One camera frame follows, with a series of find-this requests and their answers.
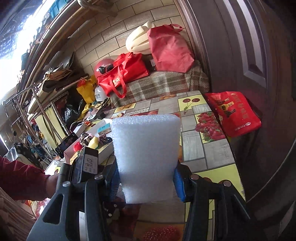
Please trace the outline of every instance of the plaid cloth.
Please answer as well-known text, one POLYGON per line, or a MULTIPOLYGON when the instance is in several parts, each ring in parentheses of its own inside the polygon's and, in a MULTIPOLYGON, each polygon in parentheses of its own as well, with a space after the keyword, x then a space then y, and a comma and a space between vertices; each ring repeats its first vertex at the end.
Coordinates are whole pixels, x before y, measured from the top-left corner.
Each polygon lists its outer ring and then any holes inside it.
POLYGON ((199 90, 209 92, 210 83, 198 60, 187 73, 153 72, 150 76, 127 83, 127 94, 120 99, 110 94, 112 108, 132 104, 161 96, 199 90))

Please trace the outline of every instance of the brick wall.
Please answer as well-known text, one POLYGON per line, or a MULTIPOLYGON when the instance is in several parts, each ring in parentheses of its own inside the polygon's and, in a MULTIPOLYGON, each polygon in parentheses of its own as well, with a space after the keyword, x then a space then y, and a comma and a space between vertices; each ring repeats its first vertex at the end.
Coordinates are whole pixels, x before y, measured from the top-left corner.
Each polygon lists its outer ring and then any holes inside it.
MULTIPOLYGON (((126 38, 147 21, 156 26, 176 23, 185 28, 173 0, 112 0, 116 17, 99 13, 86 21, 70 37, 68 43, 50 61, 51 66, 60 57, 75 51, 85 73, 93 75, 95 65, 107 56, 127 53, 126 38)), ((186 29, 180 32, 191 47, 186 29)))

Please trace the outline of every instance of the foam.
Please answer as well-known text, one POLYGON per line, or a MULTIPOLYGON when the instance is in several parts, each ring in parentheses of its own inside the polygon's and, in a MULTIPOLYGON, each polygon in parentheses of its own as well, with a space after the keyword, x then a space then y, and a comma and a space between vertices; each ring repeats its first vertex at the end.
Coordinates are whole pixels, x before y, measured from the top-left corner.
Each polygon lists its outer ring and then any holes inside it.
POLYGON ((126 203, 173 197, 180 126, 180 118, 168 114, 113 119, 114 154, 126 203))

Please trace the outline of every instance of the person's arm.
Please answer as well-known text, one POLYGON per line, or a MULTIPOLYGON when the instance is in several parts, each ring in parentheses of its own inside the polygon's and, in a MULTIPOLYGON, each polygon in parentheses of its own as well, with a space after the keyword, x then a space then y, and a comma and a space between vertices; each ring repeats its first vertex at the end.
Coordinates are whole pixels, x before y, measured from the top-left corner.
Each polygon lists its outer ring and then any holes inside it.
POLYGON ((34 166, 0 157, 0 187, 14 200, 42 201, 52 197, 58 175, 45 175, 34 166))

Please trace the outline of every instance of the cardboard box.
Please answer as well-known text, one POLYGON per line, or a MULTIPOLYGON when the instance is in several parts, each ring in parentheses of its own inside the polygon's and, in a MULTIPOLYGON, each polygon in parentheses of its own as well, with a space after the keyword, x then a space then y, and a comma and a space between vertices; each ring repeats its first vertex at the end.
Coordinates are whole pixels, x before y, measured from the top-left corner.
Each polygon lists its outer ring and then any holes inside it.
MULTIPOLYGON (((106 125, 107 123, 112 124, 112 120, 104 118, 101 121, 99 121, 95 126, 93 126, 88 131, 86 131, 86 133, 89 133, 89 134, 92 134, 96 137, 99 137, 98 129, 100 127, 106 125)), ((107 133, 106 136, 112 138, 112 132, 107 133)), ((73 147, 77 142, 79 142, 79 140, 80 140, 80 137, 72 145, 70 145, 67 148, 67 150, 64 151, 66 163, 70 164, 70 159, 75 154, 73 147)), ((104 160, 106 160, 114 152, 113 142, 102 146, 101 148, 98 149, 98 151, 99 151, 99 164, 101 164, 104 160)))

